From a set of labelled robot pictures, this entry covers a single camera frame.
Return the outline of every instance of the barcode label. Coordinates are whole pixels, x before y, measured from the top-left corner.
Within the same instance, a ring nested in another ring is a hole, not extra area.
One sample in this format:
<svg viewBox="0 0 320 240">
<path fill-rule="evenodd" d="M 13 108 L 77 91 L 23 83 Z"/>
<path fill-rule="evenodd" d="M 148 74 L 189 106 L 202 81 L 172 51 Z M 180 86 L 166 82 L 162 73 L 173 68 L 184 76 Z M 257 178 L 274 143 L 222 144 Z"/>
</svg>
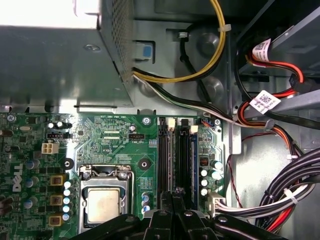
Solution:
<svg viewBox="0 0 320 240">
<path fill-rule="evenodd" d="M 262 62 L 269 62 L 268 59 L 268 49 L 271 43 L 271 38 L 265 40 L 255 46 L 252 50 L 252 55 L 255 56 L 256 59 Z"/>
<path fill-rule="evenodd" d="M 255 108 L 258 112 L 265 114 L 268 110 L 273 109 L 277 106 L 281 100 L 266 90 L 262 90 L 252 101 L 250 105 Z"/>
</svg>

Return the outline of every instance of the mounting screw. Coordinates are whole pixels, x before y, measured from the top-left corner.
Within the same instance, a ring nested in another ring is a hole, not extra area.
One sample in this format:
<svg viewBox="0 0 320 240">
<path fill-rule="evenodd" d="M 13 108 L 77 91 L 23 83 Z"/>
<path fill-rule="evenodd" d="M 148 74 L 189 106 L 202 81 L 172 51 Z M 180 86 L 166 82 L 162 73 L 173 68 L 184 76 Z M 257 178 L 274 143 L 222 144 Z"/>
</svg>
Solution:
<svg viewBox="0 0 320 240">
<path fill-rule="evenodd" d="M 87 44 L 83 47 L 85 50 L 92 51 L 92 52 L 99 52 L 101 50 L 100 47 L 93 44 Z"/>
<path fill-rule="evenodd" d="M 8 120 L 8 122 L 13 123 L 16 121 L 16 116 L 10 114 L 6 117 L 6 119 Z"/>
<path fill-rule="evenodd" d="M 144 125 L 149 125 L 151 123 L 151 119 L 150 119 L 150 117 L 144 117 L 142 119 L 142 122 Z"/>
<path fill-rule="evenodd" d="M 185 211 L 184 215 L 186 215 L 187 217 L 191 217 L 193 215 L 192 211 Z"/>
<path fill-rule="evenodd" d="M 128 216 L 125 221 L 126 222 L 133 222 L 134 220 L 135 220 L 135 218 L 133 216 Z"/>
<path fill-rule="evenodd" d="M 224 216 L 220 216 L 218 218 L 218 221 L 221 222 L 221 223 L 226 223 L 226 222 L 228 222 L 228 219 L 226 217 L 224 217 Z"/>
<path fill-rule="evenodd" d="M 82 175 L 82 178 L 84 180 L 88 180 L 90 177 L 91 177 L 91 174 L 88 171 L 84 172 L 83 175 Z"/>
<path fill-rule="evenodd" d="M 221 124 L 221 121 L 219 119 L 214 120 L 214 125 L 219 126 Z"/>
</svg>

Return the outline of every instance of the cable tie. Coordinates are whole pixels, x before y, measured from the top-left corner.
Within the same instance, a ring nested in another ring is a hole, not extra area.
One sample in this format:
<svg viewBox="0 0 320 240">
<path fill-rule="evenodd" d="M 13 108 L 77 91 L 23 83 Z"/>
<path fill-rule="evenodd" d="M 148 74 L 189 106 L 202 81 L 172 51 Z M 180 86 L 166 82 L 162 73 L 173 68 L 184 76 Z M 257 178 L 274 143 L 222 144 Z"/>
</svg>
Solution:
<svg viewBox="0 0 320 240">
<path fill-rule="evenodd" d="M 288 160 L 294 160 L 294 159 L 297 159 L 297 158 L 299 158 L 299 156 L 298 156 L 298 155 L 291 155 L 291 154 L 288 154 L 288 155 L 286 156 L 286 159 L 288 159 Z"/>
<path fill-rule="evenodd" d="M 219 32 L 229 32 L 229 31 L 231 31 L 231 24 L 225 24 L 224 26 L 219 27 L 218 31 Z"/>
<path fill-rule="evenodd" d="M 288 197 L 288 198 L 291 198 L 292 202 L 297 205 L 298 203 L 298 200 L 295 198 L 294 194 L 292 193 L 292 191 L 290 191 L 290 189 L 288 188 L 285 188 L 283 190 L 284 194 Z"/>
<path fill-rule="evenodd" d="M 271 195 L 267 190 L 264 191 L 264 194 L 266 194 L 270 199 L 272 199 L 274 201 L 276 200 L 276 197 Z"/>
</svg>

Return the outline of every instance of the capacitor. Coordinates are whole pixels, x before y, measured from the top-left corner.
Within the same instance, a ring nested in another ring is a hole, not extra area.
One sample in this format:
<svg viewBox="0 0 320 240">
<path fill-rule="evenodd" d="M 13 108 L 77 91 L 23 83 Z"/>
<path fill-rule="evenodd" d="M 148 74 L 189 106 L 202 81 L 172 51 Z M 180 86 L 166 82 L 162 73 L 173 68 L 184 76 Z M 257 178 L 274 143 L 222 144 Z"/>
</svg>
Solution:
<svg viewBox="0 0 320 240">
<path fill-rule="evenodd" d="M 224 167 L 224 165 L 222 164 L 222 162 L 220 161 L 214 161 L 213 162 L 213 167 L 217 170 L 222 170 L 222 168 Z"/>
<path fill-rule="evenodd" d="M 66 189 L 63 191 L 63 195 L 65 195 L 66 197 L 69 197 L 71 195 L 71 191 L 70 189 Z"/>
<path fill-rule="evenodd" d="M 57 124 L 55 124 L 54 122 L 49 122 L 48 123 L 48 128 L 49 129 L 55 129 L 55 128 L 57 128 Z"/>
<path fill-rule="evenodd" d="M 136 126 L 135 125 L 130 125 L 129 126 L 129 131 L 134 132 L 136 130 Z"/>
<path fill-rule="evenodd" d="M 68 181 L 65 181 L 63 186 L 64 186 L 64 189 L 68 189 L 72 186 L 73 184 L 73 180 L 68 180 Z"/>
<path fill-rule="evenodd" d="M 200 184 L 202 187 L 206 187 L 206 186 L 208 186 L 208 180 L 202 179 Z"/>
<path fill-rule="evenodd" d="M 1 202 L 0 202 L 0 208 L 3 208 L 4 206 L 6 205 L 10 205 L 14 202 L 14 198 L 9 196 L 5 199 L 3 199 Z"/>
<path fill-rule="evenodd" d="M 201 193 L 201 196 L 206 196 L 207 194 L 208 194 L 208 189 L 206 189 L 206 188 L 202 188 L 201 189 L 201 191 L 200 191 L 200 193 Z"/>
<path fill-rule="evenodd" d="M 23 207 L 25 209 L 30 209 L 35 206 L 38 202 L 38 199 L 35 196 L 30 197 L 29 199 L 25 200 L 23 203 Z"/>
<path fill-rule="evenodd" d="M 69 197 L 65 197 L 63 199 L 63 204 L 68 205 L 71 202 L 71 199 Z"/>
<path fill-rule="evenodd" d="M 68 221 L 70 219 L 70 216 L 69 216 L 69 214 L 68 213 L 64 213 L 63 215 L 62 215 L 62 220 L 63 221 Z"/>
<path fill-rule="evenodd" d="M 14 132 L 11 130 L 0 130 L 0 137 L 5 137 L 5 138 L 9 138 L 12 137 L 14 135 Z"/>
<path fill-rule="evenodd" d="M 206 169 L 200 168 L 200 176 L 206 177 L 208 175 L 208 171 Z"/>
<path fill-rule="evenodd" d="M 20 150 L 19 146 L 6 146 L 4 148 L 4 151 L 6 153 L 17 153 L 17 152 L 19 152 L 19 150 Z"/>
<path fill-rule="evenodd" d="M 144 214 L 145 212 L 150 211 L 150 209 L 151 209 L 150 206 L 146 205 L 142 208 L 141 213 Z"/>
<path fill-rule="evenodd" d="M 62 211 L 64 213 L 68 213 L 70 211 L 70 207 L 68 205 L 64 205 L 63 208 L 62 208 Z"/>
<path fill-rule="evenodd" d="M 12 205 L 5 206 L 4 208 L 0 209 L 0 216 L 6 215 L 10 213 L 14 208 Z"/>
<path fill-rule="evenodd" d="M 211 172 L 211 177 L 212 177 L 214 180 L 217 180 L 217 181 L 219 181 L 219 180 L 222 179 L 222 176 L 221 176 L 220 173 L 217 172 L 217 171 L 212 171 L 212 172 Z"/>
<path fill-rule="evenodd" d="M 26 188 L 32 188 L 33 186 L 37 185 L 38 182 L 39 182 L 39 178 L 37 178 L 36 176 L 33 176 L 31 178 L 27 178 L 24 184 Z"/>
<path fill-rule="evenodd" d="M 70 122 L 64 122 L 64 121 L 58 121 L 56 123 L 56 126 L 59 129 L 70 129 L 70 128 L 72 128 L 72 124 Z"/>
<path fill-rule="evenodd" d="M 28 160 L 25 163 L 25 168 L 28 169 L 28 170 L 37 169 L 39 167 L 39 165 L 40 165 L 39 160 L 32 159 L 32 160 Z"/>
</svg>

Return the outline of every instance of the small chip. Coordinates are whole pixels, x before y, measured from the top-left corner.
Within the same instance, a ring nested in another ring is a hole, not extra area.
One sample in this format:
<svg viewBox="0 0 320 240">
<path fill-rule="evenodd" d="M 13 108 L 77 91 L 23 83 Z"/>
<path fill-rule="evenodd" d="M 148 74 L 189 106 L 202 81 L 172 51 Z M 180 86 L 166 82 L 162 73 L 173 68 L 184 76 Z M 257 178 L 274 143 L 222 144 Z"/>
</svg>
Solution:
<svg viewBox="0 0 320 240">
<path fill-rule="evenodd" d="M 49 216 L 49 226 L 50 227 L 60 227 L 62 225 L 62 217 L 55 215 Z"/>
<path fill-rule="evenodd" d="M 203 154 L 208 154 L 209 153 L 209 149 L 208 148 L 203 148 L 202 149 L 202 153 Z"/>
<path fill-rule="evenodd" d="M 63 175 L 54 175 L 50 177 L 50 186 L 62 186 L 64 184 Z"/>
<path fill-rule="evenodd" d="M 28 117 L 28 124 L 36 124 L 37 118 L 35 116 Z"/>
<path fill-rule="evenodd" d="M 27 137 L 26 136 L 20 136 L 19 137 L 19 143 L 26 143 L 27 142 Z"/>
<path fill-rule="evenodd" d="M 51 206 L 62 206 L 63 204 L 63 195 L 51 195 L 50 196 L 50 205 Z"/>
</svg>

